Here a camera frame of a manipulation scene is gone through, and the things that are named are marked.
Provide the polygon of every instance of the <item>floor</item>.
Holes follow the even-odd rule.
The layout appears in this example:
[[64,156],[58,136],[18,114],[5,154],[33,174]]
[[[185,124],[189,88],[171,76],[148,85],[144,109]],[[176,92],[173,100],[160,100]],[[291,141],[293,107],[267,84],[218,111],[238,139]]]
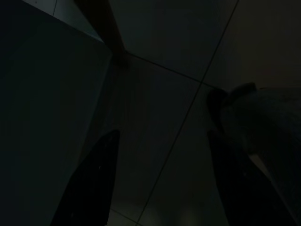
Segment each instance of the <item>floor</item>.
[[[31,4],[99,38],[71,0],[42,2]],[[300,86],[301,2],[110,3],[131,54],[102,131],[121,131],[108,226],[228,225],[206,138],[206,94],[251,81]]]

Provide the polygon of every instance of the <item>floor tile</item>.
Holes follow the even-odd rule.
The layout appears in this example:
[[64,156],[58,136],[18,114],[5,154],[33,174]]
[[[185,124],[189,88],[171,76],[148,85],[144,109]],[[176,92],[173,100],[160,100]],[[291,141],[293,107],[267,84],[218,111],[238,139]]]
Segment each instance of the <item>floor tile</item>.
[[205,82],[226,90],[301,85],[298,0],[240,0]]
[[137,220],[199,83],[130,58],[113,92],[103,133],[121,131],[112,209]]
[[54,17],[101,41],[73,0],[57,0]]
[[206,109],[211,88],[202,85],[143,212],[143,226],[227,226],[212,166]]
[[236,0],[110,0],[126,49],[201,80]]
[[23,0],[23,1],[50,15],[53,15],[53,12],[55,10],[56,0]]
[[107,226],[135,226],[136,223],[110,210]]

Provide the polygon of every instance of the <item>wall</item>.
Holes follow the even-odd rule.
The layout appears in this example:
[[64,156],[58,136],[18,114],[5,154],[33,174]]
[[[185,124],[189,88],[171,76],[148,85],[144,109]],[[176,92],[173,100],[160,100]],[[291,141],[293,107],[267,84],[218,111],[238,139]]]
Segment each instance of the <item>wall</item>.
[[0,7],[0,225],[49,225],[111,52],[22,1]]

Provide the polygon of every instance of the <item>tile floor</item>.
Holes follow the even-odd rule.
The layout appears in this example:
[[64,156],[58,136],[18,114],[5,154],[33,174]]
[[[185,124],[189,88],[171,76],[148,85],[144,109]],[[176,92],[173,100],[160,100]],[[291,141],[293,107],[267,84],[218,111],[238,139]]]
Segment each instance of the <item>tile floor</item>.
[[[25,1],[93,36],[71,0]],[[300,86],[301,3],[110,3],[127,50],[176,73],[130,56],[118,76],[102,128],[122,132],[108,225],[228,225],[206,138],[206,94],[250,81]]]

